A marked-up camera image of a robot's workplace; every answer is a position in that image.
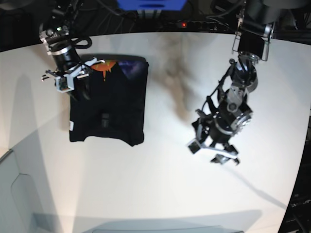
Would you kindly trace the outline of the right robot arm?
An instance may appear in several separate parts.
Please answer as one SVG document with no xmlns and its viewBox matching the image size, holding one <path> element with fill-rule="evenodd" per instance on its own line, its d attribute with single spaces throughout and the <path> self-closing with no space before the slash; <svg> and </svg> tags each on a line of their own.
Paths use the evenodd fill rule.
<svg viewBox="0 0 311 233">
<path fill-rule="evenodd" d="M 90 100 L 92 66 L 104 62 L 96 57 L 86 60 L 77 53 L 92 46 L 91 38 L 79 33 L 75 26 L 83 3 L 82 0 L 57 0 L 50 18 L 39 27 L 39 38 L 56 65 L 55 70 L 46 70 L 41 80 L 52 78 L 58 92 L 76 101 Z"/>
</svg>

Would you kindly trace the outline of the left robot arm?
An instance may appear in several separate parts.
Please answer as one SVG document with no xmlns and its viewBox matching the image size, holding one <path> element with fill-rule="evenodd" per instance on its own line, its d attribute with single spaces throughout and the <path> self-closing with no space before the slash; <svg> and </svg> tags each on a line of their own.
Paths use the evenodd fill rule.
<svg viewBox="0 0 311 233">
<path fill-rule="evenodd" d="M 208 95 L 204 108 L 197 109 L 198 119 L 192 123 L 195 138 L 188 143 L 192 154 L 207 149 L 215 152 L 213 163 L 225 164 L 233 160 L 239 164 L 238 151 L 230 144 L 230 139 L 239 134 L 250 123 L 253 115 L 248 105 L 248 97 L 258 86 L 256 64 L 267 61 L 270 40 L 280 7 L 265 0 L 242 0 L 233 52 L 236 60 L 230 59 L 230 66 L 219 80 L 212 94 L 217 95 L 218 105 L 214 105 L 212 95 Z"/>
</svg>

